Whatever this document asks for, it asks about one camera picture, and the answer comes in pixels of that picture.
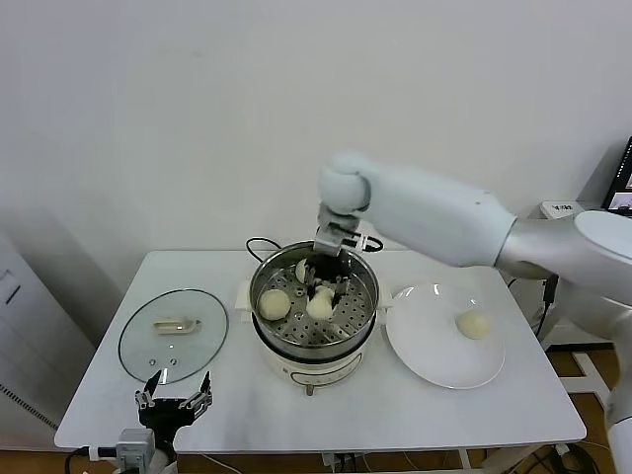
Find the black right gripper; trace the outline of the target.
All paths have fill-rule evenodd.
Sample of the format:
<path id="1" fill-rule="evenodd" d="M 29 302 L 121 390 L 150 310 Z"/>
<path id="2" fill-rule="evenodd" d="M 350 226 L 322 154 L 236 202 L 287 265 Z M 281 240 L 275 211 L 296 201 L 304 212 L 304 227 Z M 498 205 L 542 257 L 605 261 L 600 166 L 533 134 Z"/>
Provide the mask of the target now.
<path id="1" fill-rule="evenodd" d="M 348 292 L 350 274 L 351 260 L 347 255 L 340 253 L 338 256 L 330 256 L 312 253 L 306 259 L 304 275 L 308 300 L 311 301 L 314 298 L 318 285 L 330 283 L 334 289 L 331 306 L 335 309 Z"/>

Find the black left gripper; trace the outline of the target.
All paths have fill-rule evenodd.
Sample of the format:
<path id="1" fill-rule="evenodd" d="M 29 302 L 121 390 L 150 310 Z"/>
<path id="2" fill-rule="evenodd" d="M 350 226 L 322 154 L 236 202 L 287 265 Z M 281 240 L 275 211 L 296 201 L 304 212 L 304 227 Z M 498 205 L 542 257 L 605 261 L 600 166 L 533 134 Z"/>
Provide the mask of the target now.
<path id="1" fill-rule="evenodd" d="M 188 399 L 153 400 L 161 376 L 162 370 L 158 369 L 147 380 L 143 389 L 135 392 L 138 418 L 143 427 L 152 430 L 156 435 L 175 435 L 180 428 L 191 426 L 212 404 L 210 372 L 205 373 L 199 390 Z"/>

